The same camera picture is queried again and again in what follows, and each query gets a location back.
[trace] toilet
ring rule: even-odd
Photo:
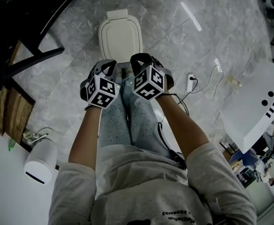
[[[116,60],[120,68],[127,68],[131,56],[143,52],[139,21],[128,15],[127,9],[109,11],[107,16],[98,29],[101,55]]]

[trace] green object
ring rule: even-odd
[[[16,140],[11,139],[11,141],[10,141],[8,147],[7,147],[9,149],[9,152],[11,151],[12,148],[14,148],[15,143],[16,143]]]

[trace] fiducial marker cube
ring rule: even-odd
[[[156,70],[152,65],[136,75],[133,81],[133,92],[148,101],[164,92],[164,76],[162,71]]]
[[[119,94],[120,86],[101,76],[94,75],[91,82],[86,84],[88,103],[107,109]]]

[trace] grey t-shirt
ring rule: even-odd
[[[186,163],[188,172],[130,145],[100,148],[96,173],[65,163],[56,179],[49,224],[208,225],[218,205],[228,224],[256,224],[254,206],[213,144],[194,150]]]

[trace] speckled jeans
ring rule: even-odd
[[[171,158],[157,131],[151,103],[132,92],[134,76],[123,79],[113,104],[102,111],[98,146],[129,144]]]

